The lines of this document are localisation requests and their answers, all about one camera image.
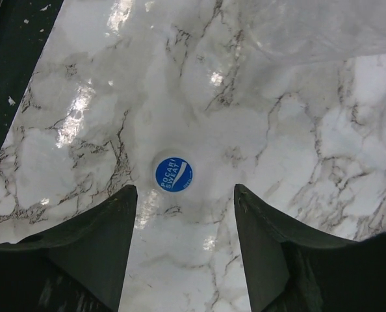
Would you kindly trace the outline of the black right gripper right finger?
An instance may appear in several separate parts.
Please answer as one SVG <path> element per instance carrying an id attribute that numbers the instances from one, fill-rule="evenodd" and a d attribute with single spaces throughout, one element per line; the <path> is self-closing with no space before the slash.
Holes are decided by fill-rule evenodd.
<path id="1" fill-rule="evenodd" d="M 386 232 L 336 237 L 234 189 L 252 311 L 386 311 Z"/>

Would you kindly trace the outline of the blue white bottle cap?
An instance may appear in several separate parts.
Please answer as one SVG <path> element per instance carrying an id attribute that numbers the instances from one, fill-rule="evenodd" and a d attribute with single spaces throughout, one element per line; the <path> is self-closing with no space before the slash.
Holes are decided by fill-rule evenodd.
<path id="1" fill-rule="evenodd" d="M 194 166 L 183 150 L 162 149 L 153 158 L 151 177 L 161 191 L 178 194 L 192 185 Z"/>

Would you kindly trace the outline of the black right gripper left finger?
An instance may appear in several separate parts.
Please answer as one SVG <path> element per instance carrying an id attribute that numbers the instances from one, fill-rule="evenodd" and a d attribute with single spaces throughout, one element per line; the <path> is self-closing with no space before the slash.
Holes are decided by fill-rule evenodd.
<path id="1" fill-rule="evenodd" d="M 117 311 L 137 190 L 16 244 L 0 244 L 0 311 Z"/>

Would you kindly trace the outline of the clear plastic bottle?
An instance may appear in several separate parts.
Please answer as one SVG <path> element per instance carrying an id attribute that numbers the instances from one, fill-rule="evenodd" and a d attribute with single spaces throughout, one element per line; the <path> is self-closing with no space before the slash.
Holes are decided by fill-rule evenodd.
<path id="1" fill-rule="evenodd" d="M 241 1 L 249 45 L 276 64 L 386 53 L 386 1 Z"/>

